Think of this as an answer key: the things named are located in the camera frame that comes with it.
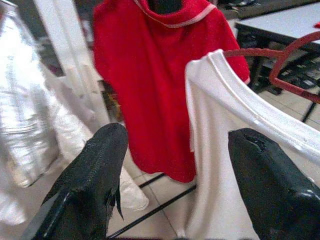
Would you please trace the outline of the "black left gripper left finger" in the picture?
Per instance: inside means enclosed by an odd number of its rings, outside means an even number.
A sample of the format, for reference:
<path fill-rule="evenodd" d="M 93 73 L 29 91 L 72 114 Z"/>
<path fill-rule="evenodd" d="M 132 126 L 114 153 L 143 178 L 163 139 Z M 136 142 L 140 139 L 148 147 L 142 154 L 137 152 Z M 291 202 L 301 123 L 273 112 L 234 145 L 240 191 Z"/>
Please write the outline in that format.
<path fill-rule="evenodd" d="M 114 207 L 121 209 L 120 175 L 128 133 L 101 127 L 63 170 L 32 220 L 34 240 L 104 240 Z"/>

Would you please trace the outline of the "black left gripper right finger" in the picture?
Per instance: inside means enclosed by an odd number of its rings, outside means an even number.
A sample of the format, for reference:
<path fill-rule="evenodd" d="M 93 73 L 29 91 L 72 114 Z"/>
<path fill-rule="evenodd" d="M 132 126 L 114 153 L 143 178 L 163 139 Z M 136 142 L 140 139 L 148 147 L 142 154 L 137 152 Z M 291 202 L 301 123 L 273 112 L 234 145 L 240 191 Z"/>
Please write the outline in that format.
<path fill-rule="evenodd" d="M 318 240 L 320 188 L 270 138 L 251 128 L 228 132 L 241 198 L 261 240 Z"/>

